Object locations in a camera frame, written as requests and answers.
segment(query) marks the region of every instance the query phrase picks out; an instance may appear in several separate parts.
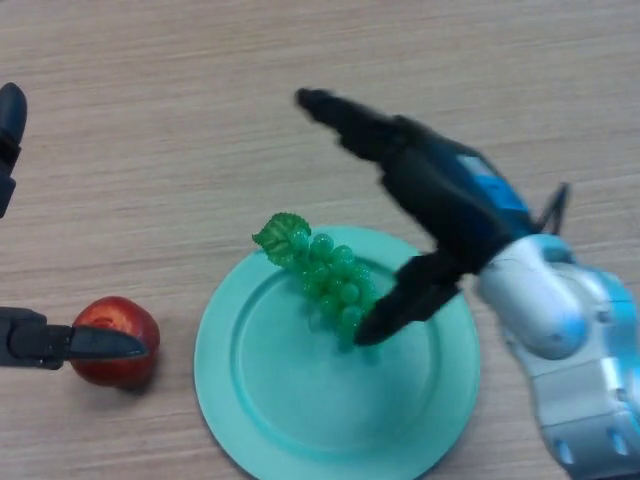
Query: grape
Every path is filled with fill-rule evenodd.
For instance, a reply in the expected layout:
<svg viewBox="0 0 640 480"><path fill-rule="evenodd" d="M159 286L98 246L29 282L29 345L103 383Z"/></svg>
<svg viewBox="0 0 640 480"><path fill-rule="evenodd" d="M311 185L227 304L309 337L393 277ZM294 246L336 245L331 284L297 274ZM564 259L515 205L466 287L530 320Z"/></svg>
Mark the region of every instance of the grape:
<svg viewBox="0 0 640 480"><path fill-rule="evenodd" d="M323 315L335 320L340 313L340 304L332 295L325 295L320 299L320 311Z"/></svg>
<svg viewBox="0 0 640 480"><path fill-rule="evenodd" d="M331 263L331 268L336 273L336 275L340 275L341 277L350 277L351 272L353 270L354 261L349 258L339 258L334 260Z"/></svg>
<svg viewBox="0 0 640 480"><path fill-rule="evenodd" d="M293 255L283 255L272 259L272 262L286 270L293 270L296 266L296 259Z"/></svg>
<svg viewBox="0 0 640 480"><path fill-rule="evenodd" d="M327 282L327 289L329 290L329 292L338 295L340 293L340 290L342 289L342 285L344 285L342 279L338 277L331 277Z"/></svg>
<svg viewBox="0 0 640 480"><path fill-rule="evenodd" d="M360 298L360 290L353 283L345 283L340 289L340 298L344 303L352 305Z"/></svg>
<svg viewBox="0 0 640 480"><path fill-rule="evenodd" d="M329 235L319 233L309 247L314 258L327 259L333 250L333 240Z"/></svg>
<svg viewBox="0 0 640 480"><path fill-rule="evenodd" d="M359 307L350 305L342 310L340 325L338 326L338 335L343 340L353 341L356 330L362 320L362 310Z"/></svg>
<svg viewBox="0 0 640 480"><path fill-rule="evenodd" d="M362 298L372 301L378 299L378 289L373 284L373 282L362 282L362 284L360 284L359 286Z"/></svg>
<svg viewBox="0 0 640 480"><path fill-rule="evenodd" d="M320 262L314 263L310 271L316 283L324 283L329 278L329 269Z"/></svg>
<svg viewBox="0 0 640 480"><path fill-rule="evenodd" d="M313 279L307 279L302 282L302 291L307 297L314 300L322 296L322 290L318 284L313 281Z"/></svg>
<svg viewBox="0 0 640 480"><path fill-rule="evenodd" d="M293 250L298 253L307 248L309 244L308 235L301 229L296 229L291 236L289 237L291 242L291 247Z"/></svg>
<svg viewBox="0 0 640 480"><path fill-rule="evenodd" d="M346 260L350 262L355 260L355 257L353 255L353 250L346 245L340 245L339 247L334 248L331 252L331 260L334 262L339 260Z"/></svg>
<svg viewBox="0 0 640 480"><path fill-rule="evenodd" d="M371 281L371 274L364 265L356 264L349 272L349 280L356 285L363 285Z"/></svg>

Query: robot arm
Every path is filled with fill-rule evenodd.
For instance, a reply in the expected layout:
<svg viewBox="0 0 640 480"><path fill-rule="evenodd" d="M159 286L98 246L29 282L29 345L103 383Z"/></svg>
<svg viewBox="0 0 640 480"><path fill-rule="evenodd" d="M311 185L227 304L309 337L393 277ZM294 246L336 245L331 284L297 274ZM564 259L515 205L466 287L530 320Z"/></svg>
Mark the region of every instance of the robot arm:
<svg viewBox="0 0 640 480"><path fill-rule="evenodd" d="M16 182L11 178L27 123L27 99L13 83L0 88L0 218ZM135 337L92 327L47 325L26 308L0 307L0 366L58 370L72 359L104 360L148 354Z"/></svg>
<svg viewBox="0 0 640 480"><path fill-rule="evenodd" d="M387 193L436 242L397 272L356 341L379 343L427 321L473 275L529 381L553 458L574 480L640 478L636 310L619 280L580 264L558 236L568 186L534 221L480 152L325 90L301 89L296 101L377 165Z"/></svg>

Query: apple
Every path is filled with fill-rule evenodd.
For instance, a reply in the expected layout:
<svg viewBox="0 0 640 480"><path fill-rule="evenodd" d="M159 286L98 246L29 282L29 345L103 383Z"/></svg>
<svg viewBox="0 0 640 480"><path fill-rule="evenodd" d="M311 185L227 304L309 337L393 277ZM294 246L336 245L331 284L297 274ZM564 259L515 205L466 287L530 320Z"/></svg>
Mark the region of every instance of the apple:
<svg viewBox="0 0 640 480"><path fill-rule="evenodd" d="M73 360L70 363L80 377L94 385L122 389L139 388L149 381L160 347L160 330L149 312L127 298L104 297L86 307L73 322L74 327L83 325L132 335L149 354L130 359Z"/></svg>

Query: plate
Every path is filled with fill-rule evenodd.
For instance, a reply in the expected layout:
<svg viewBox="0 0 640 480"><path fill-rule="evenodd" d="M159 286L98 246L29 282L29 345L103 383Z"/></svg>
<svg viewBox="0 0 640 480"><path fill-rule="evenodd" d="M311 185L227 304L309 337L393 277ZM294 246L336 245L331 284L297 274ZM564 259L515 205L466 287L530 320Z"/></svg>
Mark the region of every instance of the plate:
<svg viewBox="0 0 640 480"><path fill-rule="evenodd" d="M366 262L382 291L419 252L388 234L322 227ZM195 388L220 446L259 480L413 480L456 443L476 402L480 349L462 295L429 322L345 351L318 328L295 278L262 252L206 308Z"/></svg>

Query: wooden table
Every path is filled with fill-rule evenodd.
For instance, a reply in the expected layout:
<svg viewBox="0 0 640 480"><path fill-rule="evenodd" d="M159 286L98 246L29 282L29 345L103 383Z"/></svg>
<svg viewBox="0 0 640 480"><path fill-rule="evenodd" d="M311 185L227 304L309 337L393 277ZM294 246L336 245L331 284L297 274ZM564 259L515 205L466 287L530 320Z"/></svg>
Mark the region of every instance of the wooden table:
<svg viewBox="0 0 640 480"><path fill-rule="evenodd" d="M482 149L536 208L572 182L567 239L638 293L639 22L634 0L1 0L0 83L24 88L30 120L0 227L0 299L65 323L128 296L157 317L164 353L142 397L70 368L0 372L2 479L243 478L200 418L192 355L250 234L295 207L429 246L375 171L293 107L300 86ZM565 478L495 319L469 298L480 399L429 478Z"/></svg>

